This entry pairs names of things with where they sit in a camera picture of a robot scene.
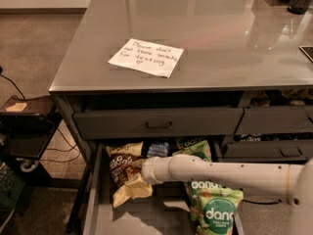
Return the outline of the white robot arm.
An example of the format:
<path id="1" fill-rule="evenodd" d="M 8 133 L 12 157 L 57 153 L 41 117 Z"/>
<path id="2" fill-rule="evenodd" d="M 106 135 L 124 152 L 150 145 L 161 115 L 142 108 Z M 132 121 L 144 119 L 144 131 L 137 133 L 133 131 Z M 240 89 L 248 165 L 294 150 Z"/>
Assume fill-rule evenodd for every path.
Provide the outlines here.
<path id="1" fill-rule="evenodd" d="M 132 165 L 139 168 L 143 179 L 152 185 L 209 180 L 229 188 L 241 188 L 250 196 L 281 197 L 291 205 L 288 235 L 312 235 L 312 160 L 306 164 L 214 163 L 179 154 L 139 159 Z"/>

